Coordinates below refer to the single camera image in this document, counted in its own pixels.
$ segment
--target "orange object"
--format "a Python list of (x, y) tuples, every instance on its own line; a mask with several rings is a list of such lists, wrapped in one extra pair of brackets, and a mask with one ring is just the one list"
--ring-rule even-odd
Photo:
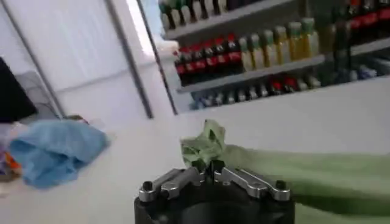
[(20, 165), (7, 152), (5, 153), (5, 162), (12, 170), (20, 169)]

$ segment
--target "blue towel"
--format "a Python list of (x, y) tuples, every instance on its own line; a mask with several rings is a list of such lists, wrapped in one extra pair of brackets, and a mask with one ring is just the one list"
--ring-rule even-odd
[(108, 145), (106, 135), (77, 121), (38, 121), (10, 143), (28, 185), (48, 188), (75, 180)]

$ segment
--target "shelf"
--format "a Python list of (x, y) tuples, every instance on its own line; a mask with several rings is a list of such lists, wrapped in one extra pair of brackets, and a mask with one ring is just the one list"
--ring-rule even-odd
[(370, 43), (362, 44), (351, 48), (351, 55), (356, 56), (360, 54), (370, 53), (390, 47), (390, 38), (385, 38)]
[(294, 61), (291, 63), (287, 63), (284, 65), (274, 66), (270, 68), (265, 68), (261, 70), (251, 71), (251, 72), (245, 72), (238, 75), (230, 75), (227, 77), (223, 77), (220, 79), (214, 79), (207, 82), (197, 83), (185, 87), (181, 87), (177, 90), (178, 93), (191, 93), (191, 92), (197, 92), (202, 91), (206, 89), (212, 89), (219, 86), (229, 85), (233, 83), (239, 83), (248, 81), (251, 79), (260, 78), (266, 75), (271, 74), (278, 74), (281, 72), (286, 71), (292, 71), (295, 69), (305, 68), (309, 66), (315, 66), (323, 63), (325, 61), (325, 56), (319, 55), (317, 57), (303, 59), (300, 61)]
[(183, 37), (185, 35), (189, 35), (191, 33), (195, 33), (200, 30), (211, 28), (213, 26), (224, 24), (229, 21), (234, 21), (242, 17), (260, 12), (262, 10), (270, 9), (277, 5), (281, 5), (292, 1), (294, 0), (262, 0), (260, 2), (244, 6), (242, 8), (227, 12), (222, 15), (212, 17), (210, 19), (198, 21), (197, 23), (189, 24), (175, 30), (166, 31), (166, 33), (163, 35), (163, 38), (166, 40), (175, 40), (179, 37)]

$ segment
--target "light green towel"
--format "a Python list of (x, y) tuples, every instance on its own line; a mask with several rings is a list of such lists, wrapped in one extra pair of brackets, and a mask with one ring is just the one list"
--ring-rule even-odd
[(182, 140), (184, 162), (213, 159), (288, 182), (296, 223), (390, 223), (390, 156), (291, 153), (225, 145), (225, 128), (205, 121), (196, 138)]

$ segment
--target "coca-cola bottle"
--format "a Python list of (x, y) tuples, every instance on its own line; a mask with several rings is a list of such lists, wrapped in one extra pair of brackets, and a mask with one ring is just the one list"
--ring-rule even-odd
[(187, 84), (193, 84), (195, 80), (195, 66), (193, 62), (192, 52), (189, 48), (183, 47), (182, 49), (185, 61), (186, 79)]
[(187, 80), (186, 80), (186, 76), (185, 76), (186, 75), (185, 74), (186, 73), (185, 65), (184, 65), (184, 62), (182, 61), (182, 59), (180, 58), (180, 54), (177, 51), (173, 52), (173, 55), (175, 55), (174, 64), (175, 64), (177, 75), (179, 75), (180, 82), (181, 82), (182, 86), (186, 86)]
[(215, 50), (218, 58), (217, 73), (219, 76), (225, 76), (230, 73), (229, 64), (229, 52), (227, 46), (222, 37), (215, 39)]
[(369, 42), (377, 38), (378, 14), (375, 6), (375, 0), (361, 0), (360, 10), (360, 34), (363, 42)]
[(227, 46), (229, 52), (229, 68), (231, 73), (239, 74), (243, 72), (243, 61), (241, 59), (241, 48), (234, 34), (230, 34), (227, 37)]
[(381, 37), (390, 35), (390, 0), (378, 0), (378, 19)]
[(217, 74), (218, 59), (211, 41), (204, 43), (205, 58), (207, 62), (206, 80), (215, 79)]
[(350, 30), (349, 41), (351, 45), (355, 45), (359, 42), (360, 38), (360, 0), (350, 0), (346, 14)]
[(193, 49), (193, 61), (195, 64), (196, 82), (203, 82), (206, 79), (206, 58), (204, 50), (200, 44), (194, 45)]

